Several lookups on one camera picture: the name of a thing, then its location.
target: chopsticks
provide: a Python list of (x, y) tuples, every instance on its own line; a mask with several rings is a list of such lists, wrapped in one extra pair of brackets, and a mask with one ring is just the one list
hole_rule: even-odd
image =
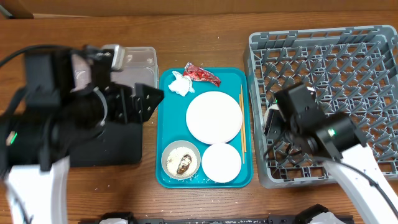
[(242, 128), (241, 128), (241, 135), (242, 135), (242, 160), (244, 164), (244, 154), (246, 153), (246, 126), (244, 124), (244, 102), (243, 102), (243, 89), (241, 85), (241, 94), (239, 94), (239, 106), (241, 107), (242, 111), (242, 117), (243, 117), (243, 122), (242, 122)]

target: gray bowl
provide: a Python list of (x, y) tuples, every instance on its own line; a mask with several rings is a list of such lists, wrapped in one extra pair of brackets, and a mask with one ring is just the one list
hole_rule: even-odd
[[(192, 175), (190, 175), (190, 176), (188, 176), (188, 177), (176, 177), (176, 176), (174, 176), (173, 174), (171, 174), (171, 173), (167, 170), (167, 158), (169, 157), (170, 152), (172, 152), (173, 149), (176, 149), (176, 148), (178, 148), (178, 147), (187, 147), (187, 148), (191, 149), (191, 150), (193, 151), (193, 153), (195, 153), (195, 155), (196, 155), (196, 157), (197, 157), (197, 160), (198, 160), (197, 168), (196, 168), (195, 171), (192, 173)], [(162, 168), (163, 168), (164, 172), (165, 172), (169, 177), (171, 177), (171, 178), (173, 178), (173, 179), (176, 179), (176, 180), (185, 180), (185, 179), (190, 178), (190, 177), (193, 176), (194, 174), (196, 174), (196, 172), (198, 172), (198, 169), (199, 169), (199, 167), (200, 167), (200, 161), (201, 161), (201, 159), (200, 159), (200, 153), (199, 153), (198, 148), (197, 148), (194, 144), (192, 144), (192, 143), (190, 143), (190, 142), (188, 142), (188, 141), (184, 141), (184, 140), (178, 140), (178, 141), (175, 141), (175, 142), (171, 142), (171, 143), (164, 149), (163, 154), (162, 154)]]

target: teal tray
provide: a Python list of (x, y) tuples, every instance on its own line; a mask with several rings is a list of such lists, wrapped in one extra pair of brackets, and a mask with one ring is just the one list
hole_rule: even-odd
[[(160, 77), (161, 90), (164, 90), (164, 100), (158, 107), (157, 116), (157, 143), (156, 143), (156, 178), (157, 181), (167, 188), (231, 188), (244, 187), (250, 183), (253, 178), (253, 163), (251, 152), (251, 132), (250, 132), (250, 111), (248, 88), (246, 83), (246, 76), (237, 68), (206, 68), (206, 70), (215, 74), (221, 79), (220, 87), (215, 86), (209, 82), (193, 82), (194, 93), (187, 93), (182, 97), (169, 90), (168, 85), (175, 80), (172, 71), (183, 73), (183, 68), (175, 68), (167, 70)], [(194, 144), (202, 156), (205, 150), (210, 146), (200, 142), (189, 132), (185, 116), (188, 105), (198, 95), (208, 91), (221, 91), (232, 96), (239, 103), (239, 94), (241, 92), (241, 85), (243, 87), (244, 97), (244, 120), (246, 125), (246, 154), (245, 164), (242, 164), (242, 169), (239, 175), (228, 183), (216, 183), (210, 180), (204, 173), (200, 166), (198, 172), (190, 179), (175, 180), (170, 178), (163, 170), (161, 158), (163, 150), (171, 142), (177, 140), (186, 140)], [(235, 136), (228, 144), (232, 145), (242, 158), (242, 142), (241, 132)]]

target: gray dish rack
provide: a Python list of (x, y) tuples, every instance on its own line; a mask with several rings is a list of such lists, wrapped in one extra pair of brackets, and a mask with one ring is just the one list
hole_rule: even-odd
[(283, 159), (284, 142), (266, 159), (262, 156), (273, 142), (263, 134), (263, 116), (274, 104), (273, 93), (297, 82), (314, 87), (326, 114), (348, 113), (366, 132), (385, 177), (398, 179), (397, 59), (398, 35), (391, 26), (251, 34), (243, 60), (261, 184), (281, 188), (335, 182), (307, 154)]

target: wood tabletop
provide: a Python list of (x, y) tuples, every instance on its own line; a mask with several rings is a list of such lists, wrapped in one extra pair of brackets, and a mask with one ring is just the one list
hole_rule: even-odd
[[(0, 21), (0, 58), (34, 44), (81, 47), (121, 44), (152, 46), (159, 72), (187, 62), (202, 67), (243, 70), (243, 50), (253, 32), (389, 24), (398, 27), (396, 11), (240, 14), (220, 16), (141, 16)], [(0, 69), (0, 112), (25, 83), (21, 57)], [(139, 167), (71, 169), (68, 178), (68, 219), (97, 218), (106, 212), (132, 211), (137, 218), (226, 218), (287, 215), (320, 203), (339, 215), (357, 211), (337, 184), (293, 189), (265, 189), (254, 178), (242, 189), (165, 189), (155, 178), (157, 114), (144, 125)], [(391, 182), (398, 191), (398, 182)], [(0, 223), (11, 223), (0, 189)]]

